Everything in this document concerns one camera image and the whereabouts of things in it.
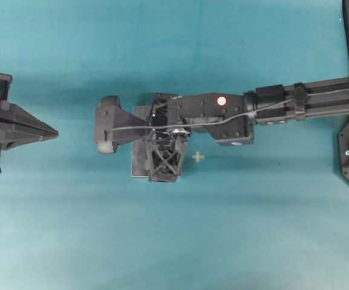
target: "teal surface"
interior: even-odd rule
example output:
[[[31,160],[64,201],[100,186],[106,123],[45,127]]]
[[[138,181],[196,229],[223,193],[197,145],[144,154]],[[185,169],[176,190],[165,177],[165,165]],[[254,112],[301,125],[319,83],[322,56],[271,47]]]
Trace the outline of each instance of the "teal surface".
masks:
[[[349,76],[341,0],[0,0],[0,72],[60,132],[2,154],[1,290],[349,289],[345,118],[256,127],[240,148],[193,134],[172,185],[93,143],[104,95],[131,110]]]

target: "black end effector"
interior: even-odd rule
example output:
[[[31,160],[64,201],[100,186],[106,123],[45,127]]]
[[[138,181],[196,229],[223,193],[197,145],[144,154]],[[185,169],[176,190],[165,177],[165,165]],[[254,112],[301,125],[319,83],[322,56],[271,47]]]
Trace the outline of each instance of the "black end effector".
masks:
[[[0,156],[2,150],[54,139],[59,135],[52,127],[7,101],[12,80],[10,75],[0,74]]]

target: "robotic arm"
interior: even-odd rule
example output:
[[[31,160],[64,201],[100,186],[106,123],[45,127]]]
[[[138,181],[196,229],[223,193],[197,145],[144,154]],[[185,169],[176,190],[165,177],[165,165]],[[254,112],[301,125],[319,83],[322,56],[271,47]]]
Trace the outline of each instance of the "robotic arm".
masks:
[[[349,51],[349,0],[343,1]],[[253,144],[254,125],[349,115],[349,77],[292,86],[258,88],[244,95],[156,94],[151,107],[132,115],[116,96],[96,109],[94,141],[103,154],[133,141],[132,175],[175,182],[192,131],[207,132],[222,146]],[[342,174],[349,180],[349,124],[339,134]]]

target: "cable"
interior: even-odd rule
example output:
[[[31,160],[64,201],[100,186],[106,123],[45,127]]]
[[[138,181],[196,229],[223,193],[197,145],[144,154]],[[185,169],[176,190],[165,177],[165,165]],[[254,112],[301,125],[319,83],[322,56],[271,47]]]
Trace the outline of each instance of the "cable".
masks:
[[[210,122],[210,123],[198,123],[198,124],[173,124],[173,125],[166,125],[166,126],[126,126],[126,127],[117,127],[117,128],[112,128],[109,131],[120,131],[120,130],[134,130],[134,129],[156,129],[156,130],[160,130],[160,129],[171,129],[171,128],[184,128],[184,127],[200,127],[200,126],[213,126],[213,125],[222,125],[225,123],[228,123],[230,121],[232,121],[233,119],[236,119],[238,117],[242,117],[242,116],[247,116],[247,115],[251,115],[253,113],[256,112],[260,112],[260,111],[264,111],[264,110],[268,110],[280,105],[284,105],[287,103],[290,103],[292,100],[294,100],[293,98],[290,98],[288,100],[285,101],[281,101],[279,103],[275,103],[263,108],[259,108],[259,109],[255,109],[249,112],[245,112],[245,113],[241,113],[241,114],[237,114],[234,116],[231,116],[229,118],[226,118],[222,121],[217,121],[217,122]]]

